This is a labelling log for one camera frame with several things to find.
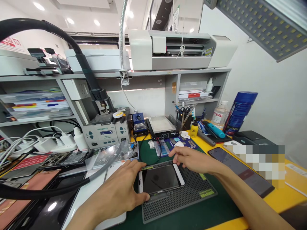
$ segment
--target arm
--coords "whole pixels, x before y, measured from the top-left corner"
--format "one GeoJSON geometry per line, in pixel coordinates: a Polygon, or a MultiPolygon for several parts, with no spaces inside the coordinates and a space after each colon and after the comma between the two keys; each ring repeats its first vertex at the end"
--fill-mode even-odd
{"type": "Polygon", "coordinates": [[[66,230],[94,229],[104,220],[115,218],[149,200],[148,193],[137,194],[133,183],[145,163],[126,161],[76,211],[66,230]]]}
{"type": "Polygon", "coordinates": [[[175,147],[169,157],[173,163],[197,172],[209,173],[218,178],[253,230],[293,229],[253,189],[229,167],[218,160],[188,147],[175,147]]]}

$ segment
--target green work mat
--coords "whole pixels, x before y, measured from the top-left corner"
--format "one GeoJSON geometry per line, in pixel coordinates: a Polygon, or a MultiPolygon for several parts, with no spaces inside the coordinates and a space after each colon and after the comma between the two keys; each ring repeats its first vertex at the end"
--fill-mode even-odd
{"type": "MultiPolygon", "coordinates": [[[[149,140],[143,141],[140,149],[140,156],[143,162],[153,164],[158,159],[155,149],[150,149],[149,140]]],[[[172,157],[162,157],[158,163],[169,161],[172,157]]],[[[210,174],[205,174],[212,186],[217,190],[218,195],[191,205],[170,215],[154,220],[148,224],[142,221],[142,206],[136,207],[134,210],[127,212],[127,219],[124,223],[114,226],[115,229],[207,229],[218,224],[242,217],[242,213],[235,205],[231,197],[217,178],[210,174]]],[[[138,192],[138,177],[134,183],[134,190],[138,192]]]]}

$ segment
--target white bottle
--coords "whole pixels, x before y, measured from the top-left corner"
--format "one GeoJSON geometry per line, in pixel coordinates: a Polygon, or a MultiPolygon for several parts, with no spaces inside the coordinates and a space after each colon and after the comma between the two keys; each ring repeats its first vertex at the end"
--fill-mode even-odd
{"type": "Polygon", "coordinates": [[[74,128],[74,140],[78,146],[79,150],[88,149],[88,145],[86,143],[84,135],[81,133],[80,129],[78,127],[74,128]]]}
{"type": "Polygon", "coordinates": [[[210,78],[208,84],[206,85],[206,90],[205,90],[205,92],[211,92],[212,87],[213,87],[212,78],[210,78]]]}
{"type": "Polygon", "coordinates": [[[223,129],[225,121],[227,119],[229,111],[227,110],[228,101],[222,101],[219,107],[214,109],[213,117],[211,123],[215,125],[218,129],[223,129]]]}

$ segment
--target phone frame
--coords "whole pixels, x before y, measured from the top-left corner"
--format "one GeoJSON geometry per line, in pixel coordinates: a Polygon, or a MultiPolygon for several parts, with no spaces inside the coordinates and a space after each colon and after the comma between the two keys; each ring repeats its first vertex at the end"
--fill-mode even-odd
{"type": "MultiPolygon", "coordinates": [[[[154,193],[150,193],[150,194],[156,194],[156,193],[160,193],[160,192],[165,192],[165,191],[169,191],[169,190],[173,190],[173,189],[177,189],[177,188],[181,188],[182,186],[185,185],[185,181],[180,173],[180,170],[178,168],[178,165],[177,164],[173,164],[173,167],[174,167],[174,170],[176,172],[176,177],[178,179],[178,181],[180,182],[180,185],[178,187],[174,187],[174,188],[167,188],[167,189],[163,189],[161,191],[157,191],[157,192],[154,192],[154,193]]],[[[145,170],[142,170],[139,172],[138,174],[138,190],[139,190],[139,193],[142,193],[143,192],[143,172],[145,170]]]]}
{"type": "MultiPolygon", "coordinates": [[[[225,151],[224,149],[222,149],[221,147],[216,147],[214,149],[211,149],[208,151],[208,154],[213,157],[214,159],[216,159],[212,154],[211,152],[213,152],[215,149],[221,149],[223,151],[225,151]]],[[[264,179],[261,175],[259,175],[257,172],[255,172],[261,179],[263,180],[266,180],[264,179]]],[[[274,190],[274,186],[270,186],[267,190],[265,190],[263,193],[261,194],[258,194],[261,198],[265,198],[270,192],[272,192],[274,190]]]]}

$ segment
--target ceiling light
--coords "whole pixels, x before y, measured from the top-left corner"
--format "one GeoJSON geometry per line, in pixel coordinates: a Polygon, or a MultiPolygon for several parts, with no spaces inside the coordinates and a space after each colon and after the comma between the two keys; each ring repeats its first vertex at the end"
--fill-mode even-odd
{"type": "Polygon", "coordinates": [[[129,17],[130,17],[130,18],[133,18],[133,17],[134,17],[134,14],[133,14],[132,11],[129,11],[129,17]]]}
{"type": "Polygon", "coordinates": [[[94,20],[94,23],[97,25],[97,26],[100,26],[100,23],[98,20],[94,20]]]}
{"type": "Polygon", "coordinates": [[[45,10],[45,8],[42,5],[40,5],[39,3],[33,3],[33,4],[36,6],[37,9],[42,10],[42,11],[45,10]]]}
{"type": "Polygon", "coordinates": [[[71,18],[67,18],[67,21],[68,21],[70,24],[74,24],[74,23],[75,23],[71,18]]]}

